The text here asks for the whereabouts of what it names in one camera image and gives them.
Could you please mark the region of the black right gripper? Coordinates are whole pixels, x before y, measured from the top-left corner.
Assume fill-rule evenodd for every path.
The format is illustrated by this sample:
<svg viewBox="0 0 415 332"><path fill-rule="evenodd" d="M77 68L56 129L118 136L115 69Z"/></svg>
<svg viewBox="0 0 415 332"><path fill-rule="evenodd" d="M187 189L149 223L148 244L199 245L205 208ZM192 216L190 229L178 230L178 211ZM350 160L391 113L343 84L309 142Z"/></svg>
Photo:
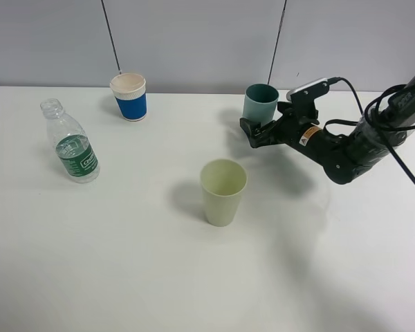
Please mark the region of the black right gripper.
<svg viewBox="0 0 415 332"><path fill-rule="evenodd" d="M280 101L277 110L281 118L265 125L246 118L239 120L252 148L279 145L280 139L291 147L324 146L324 132L319 127L315 99L302 95L293 102Z"/></svg>

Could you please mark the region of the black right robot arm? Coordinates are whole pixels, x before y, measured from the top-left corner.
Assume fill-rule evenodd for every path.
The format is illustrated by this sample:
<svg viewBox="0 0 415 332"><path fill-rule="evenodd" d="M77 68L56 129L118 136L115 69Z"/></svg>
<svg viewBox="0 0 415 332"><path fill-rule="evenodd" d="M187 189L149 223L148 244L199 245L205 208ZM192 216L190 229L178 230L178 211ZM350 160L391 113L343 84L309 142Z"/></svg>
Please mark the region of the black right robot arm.
<svg viewBox="0 0 415 332"><path fill-rule="evenodd" d="M315 106L315 100L340 80L322 78L289 91L287 100L277 104L282 115L278 120L264 124L242 117L240 127L250 146L288 145L321 165L326 175L340 185L370 170L415 129L415 76L408 84L393 86L382 94L388 99L385 109L380 109L381 99L377 98L357 122L334 119L334 124L354 128L348 136L334 135L320 127Z"/></svg>

